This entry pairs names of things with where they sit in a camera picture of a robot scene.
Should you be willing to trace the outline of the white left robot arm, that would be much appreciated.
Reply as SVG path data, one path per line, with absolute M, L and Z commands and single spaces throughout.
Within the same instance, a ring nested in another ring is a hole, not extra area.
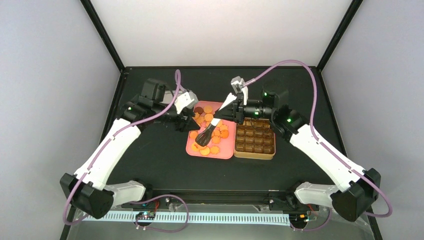
M 177 89 L 169 90 L 166 83 L 156 79 L 145 81 L 141 92 L 125 103 L 116 119 L 90 158 L 73 174 L 65 173 L 59 183 L 66 196 L 64 214 L 73 206 L 87 216 L 100 219 L 111 208 L 141 201 L 146 186 L 136 180 L 107 184 L 107 181 L 130 145 L 153 122 L 170 123 L 179 132 L 198 130 L 194 120 L 196 94 Z

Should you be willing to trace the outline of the metal tongs white handles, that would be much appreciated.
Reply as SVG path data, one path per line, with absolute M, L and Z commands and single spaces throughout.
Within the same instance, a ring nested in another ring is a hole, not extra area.
M 237 96 L 229 93 L 221 107 L 213 115 L 213 119 L 204 131 L 198 134 L 195 142 L 204 147 L 209 144 L 215 128 L 218 126 L 220 120 L 227 120 L 234 122 L 233 107 L 237 104 Z

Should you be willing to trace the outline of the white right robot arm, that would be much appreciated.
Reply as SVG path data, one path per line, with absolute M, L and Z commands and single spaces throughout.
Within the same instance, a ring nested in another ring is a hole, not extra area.
M 286 193 L 293 210 L 313 204 L 334 209 L 355 222 L 378 199 L 381 174 L 354 163 L 323 138 L 307 119 L 287 104 L 288 90 L 264 85 L 260 100 L 248 98 L 242 79 L 231 83 L 230 93 L 217 111 L 219 119 L 242 124 L 246 118 L 269 121 L 272 131 L 306 154 L 332 180 L 332 185 L 302 182 Z

